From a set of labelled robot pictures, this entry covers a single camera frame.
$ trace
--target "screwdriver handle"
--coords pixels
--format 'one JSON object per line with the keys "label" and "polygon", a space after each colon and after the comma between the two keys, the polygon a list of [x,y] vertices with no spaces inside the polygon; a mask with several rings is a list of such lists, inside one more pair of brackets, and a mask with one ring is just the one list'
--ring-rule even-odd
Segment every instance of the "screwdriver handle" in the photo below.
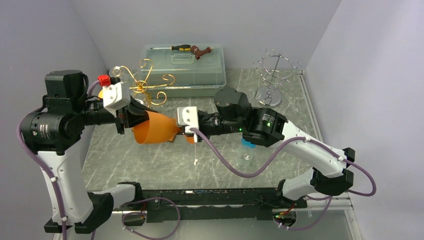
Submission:
{"label": "screwdriver handle", "polygon": [[178,45],[178,46],[171,46],[171,50],[189,52],[191,47],[192,46],[190,46],[188,44],[183,44],[183,45]]}

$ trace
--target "blue object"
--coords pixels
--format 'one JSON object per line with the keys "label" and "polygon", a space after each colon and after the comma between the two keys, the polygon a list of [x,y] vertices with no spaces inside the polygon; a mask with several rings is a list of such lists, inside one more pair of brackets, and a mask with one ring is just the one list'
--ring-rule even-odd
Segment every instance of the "blue object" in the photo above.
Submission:
{"label": "blue object", "polygon": [[252,144],[249,141],[244,140],[243,138],[241,138],[241,145],[246,146],[246,147],[251,148],[251,149],[256,147],[255,144]]}

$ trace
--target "clear glass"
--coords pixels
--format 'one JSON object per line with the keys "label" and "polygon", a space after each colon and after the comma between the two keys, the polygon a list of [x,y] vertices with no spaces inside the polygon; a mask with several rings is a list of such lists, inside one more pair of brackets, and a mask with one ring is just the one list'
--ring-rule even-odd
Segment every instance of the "clear glass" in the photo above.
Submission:
{"label": "clear glass", "polygon": [[237,151],[235,164],[237,167],[244,169],[251,164],[252,159],[255,158],[255,149],[242,145]]}

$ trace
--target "brown pipe fitting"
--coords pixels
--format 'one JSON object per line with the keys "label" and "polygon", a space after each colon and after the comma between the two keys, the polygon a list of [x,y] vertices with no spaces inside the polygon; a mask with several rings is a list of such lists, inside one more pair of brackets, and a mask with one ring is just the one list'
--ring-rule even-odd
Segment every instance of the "brown pipe fitting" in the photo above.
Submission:
{"label": "brown pipe fitting", "polygon": [[199,60],[201,56],[212,52],[212,47],[208,46],[205,50],[200,50],[197,46],[193,45],[190,48],[190,52]]}

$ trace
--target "round metal base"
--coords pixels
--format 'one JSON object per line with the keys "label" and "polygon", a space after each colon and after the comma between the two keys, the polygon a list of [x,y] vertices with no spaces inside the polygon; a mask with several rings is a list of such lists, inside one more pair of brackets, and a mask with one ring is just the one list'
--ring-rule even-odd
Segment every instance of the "round metal base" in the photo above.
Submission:
{"label": "round metal base", "polygon": [[278,107],[281,103],[281,93],[278,89],[271,89],[267,86],[260,86],[256,90],[254,97],[257,102],[268,108]]}

